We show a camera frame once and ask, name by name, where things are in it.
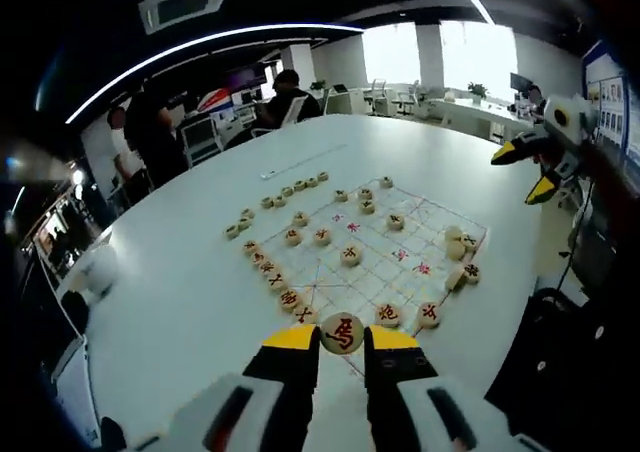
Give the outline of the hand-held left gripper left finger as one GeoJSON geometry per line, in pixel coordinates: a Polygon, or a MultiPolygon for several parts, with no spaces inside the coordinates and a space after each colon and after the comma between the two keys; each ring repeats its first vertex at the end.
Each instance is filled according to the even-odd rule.
{"type": "Polygon", "coordinates": [[[313,415],[320,329],[266,339],[241,373],[228,373],[180,407],[137,451],[300,451],[313,415]]]}

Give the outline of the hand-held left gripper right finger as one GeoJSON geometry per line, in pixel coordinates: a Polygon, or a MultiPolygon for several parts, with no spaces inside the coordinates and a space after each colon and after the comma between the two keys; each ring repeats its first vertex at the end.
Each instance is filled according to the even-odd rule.
{"type": "Polygon", "coordinates": [[[506,415],[461,382],[440,376],[413,337],[364,331],[367,419],[378,451],[541,451],[510,432],[506,415]]]}

